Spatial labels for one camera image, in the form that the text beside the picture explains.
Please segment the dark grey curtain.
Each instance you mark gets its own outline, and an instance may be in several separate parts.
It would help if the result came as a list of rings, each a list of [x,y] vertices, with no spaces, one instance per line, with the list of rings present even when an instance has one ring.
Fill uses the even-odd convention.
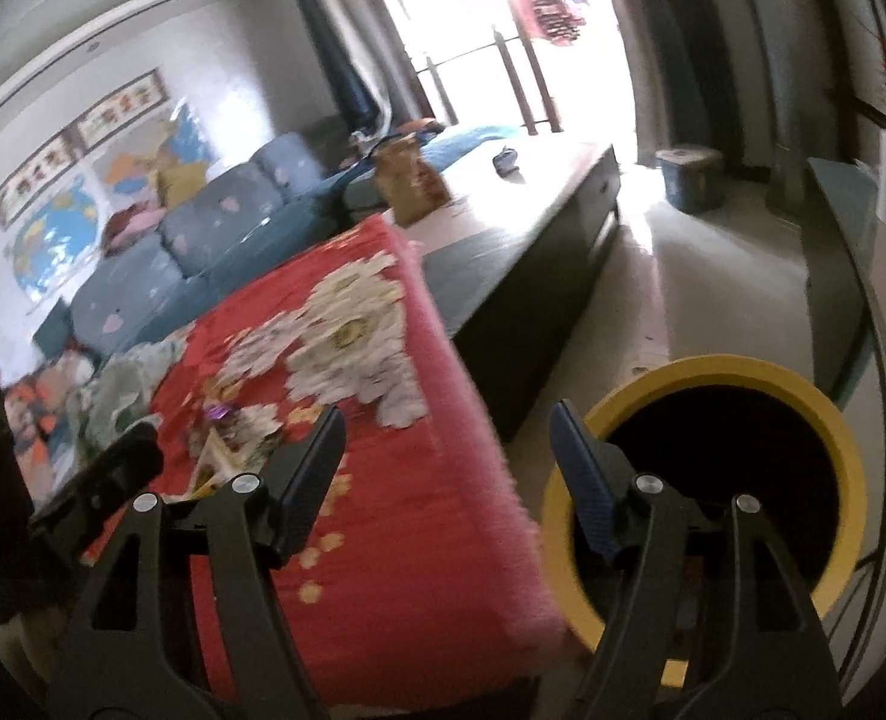
[[[640,2],[668,108],[669,140],[710,146],[722,153],[726,171],[738,171],[743,126],[717,5],[713,0]]]

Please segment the framed picture strip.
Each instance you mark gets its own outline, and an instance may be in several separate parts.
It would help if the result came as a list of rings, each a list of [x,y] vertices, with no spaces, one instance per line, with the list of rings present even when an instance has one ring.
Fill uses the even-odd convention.
[[[54,133],[0,184],[0,227],[8,231],[39,193],[125,127],[169,99],[160,70],[146,71],[96,101]]]

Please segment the world map poster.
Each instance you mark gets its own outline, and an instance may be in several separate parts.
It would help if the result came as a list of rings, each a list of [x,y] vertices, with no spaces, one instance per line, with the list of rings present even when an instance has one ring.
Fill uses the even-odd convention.
[[[33,304],[49,298],[95,257],[104,216],[100,187],[77,172],[18,226],[7,259],[16,286]]]

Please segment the light green crumpled cloth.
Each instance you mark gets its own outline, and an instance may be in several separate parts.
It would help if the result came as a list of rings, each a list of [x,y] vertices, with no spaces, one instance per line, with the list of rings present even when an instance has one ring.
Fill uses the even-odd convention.
[[[152,406],[153,395],[187,348],[186,328],[157,343],[135,344],[112,355],[90,382],[67,402],[75,436],[90,455],[109,449],[139,424],[160,427],[163,416]]]

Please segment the blue lidded bucket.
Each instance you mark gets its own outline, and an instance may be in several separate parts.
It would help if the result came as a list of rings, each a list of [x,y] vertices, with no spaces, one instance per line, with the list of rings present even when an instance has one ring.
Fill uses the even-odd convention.
[[[718,149],[683,145],[660,149],[656,163],[663,174],[666,198],[676,210],[700,215],[725,201],[725,160]]]

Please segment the dark blue curtain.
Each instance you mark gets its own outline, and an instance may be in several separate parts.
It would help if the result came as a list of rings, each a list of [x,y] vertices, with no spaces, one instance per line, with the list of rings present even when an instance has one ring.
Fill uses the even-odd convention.
[[[297,0],[301,16],[315,48],[322,73],[349,132],[374,137],[381,124],[378,99],[368,88],[349,49],[337,32],[336,23],[322,0]]]

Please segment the purple candy wrapper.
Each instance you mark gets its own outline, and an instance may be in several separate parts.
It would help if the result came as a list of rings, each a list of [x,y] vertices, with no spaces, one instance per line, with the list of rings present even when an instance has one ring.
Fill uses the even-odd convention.
[[[225,401],[207,401],[202,406],[202,419],[207,424],[223,424],[230,421],[237,414],[238,408],[233,403],[225,403]]]

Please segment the dark shoe on floor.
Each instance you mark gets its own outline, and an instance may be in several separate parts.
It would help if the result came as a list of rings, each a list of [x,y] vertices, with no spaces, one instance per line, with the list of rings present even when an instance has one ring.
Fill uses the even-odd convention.
[[[495,172],[497,172],[500,177],[511,176],[511,174],[514,174],[519,169],[518,160],[518,151],[509,146],[505,146],[505,148],[500,149],[500,151],[493,156],[493,169],[495,169]]]

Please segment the blue sofa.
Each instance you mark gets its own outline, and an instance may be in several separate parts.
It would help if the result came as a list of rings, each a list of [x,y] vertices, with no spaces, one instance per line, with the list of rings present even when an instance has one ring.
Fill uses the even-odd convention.
[[[327,176],[301,133],[283,133],[98,263],[72,299],[54,304],[31,343],[56,359],[70,343],[107,358],[157,341],[385,206],[370,163]]]

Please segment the dark low coffee table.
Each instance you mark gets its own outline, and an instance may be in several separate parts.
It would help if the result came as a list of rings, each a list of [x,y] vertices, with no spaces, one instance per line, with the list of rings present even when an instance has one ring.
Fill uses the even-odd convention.
[[[519,169],[498,176],[509,146]],[[521,135],[443,171],[453,199],[404,229],[446,335],[500,439],[526,421],[593,293],[621,226],[621,168],[607,138]]]

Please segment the brown paper bag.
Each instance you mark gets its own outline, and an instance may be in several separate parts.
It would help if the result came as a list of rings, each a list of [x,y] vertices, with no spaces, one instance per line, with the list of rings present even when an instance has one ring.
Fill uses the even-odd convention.
[[[373,181],[399,226],[412,226],[453,199],[443,177],[422,158],[414,135],[380,143],[372,158]]]

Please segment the red floral tablecloth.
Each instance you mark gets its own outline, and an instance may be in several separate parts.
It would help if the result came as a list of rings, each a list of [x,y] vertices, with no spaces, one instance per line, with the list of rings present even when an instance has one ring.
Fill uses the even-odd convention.
[[[153,394],[164,465],[152,488],[175,497],[191,486],[189,433],[233,343],[301,307],[341,266],[368,260],[396,285],[427,411],[384,426],[374,406],[342,401],[344,460],[305,550],[274,583],[324,702],[438,709],[532,678],[559,652],[565,626],[542,577],[536,523],[399,229],[365,221],[196,320]]]

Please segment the yellow cushion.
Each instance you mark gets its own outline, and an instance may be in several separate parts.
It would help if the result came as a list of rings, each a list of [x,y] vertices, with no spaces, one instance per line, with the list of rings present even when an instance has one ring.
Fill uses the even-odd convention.
[[[175,164],[157,174],[157,192],[160,205],[166,210],[173,210],[191,200],[207,184],[207,164],[200,161],[194,163]]]

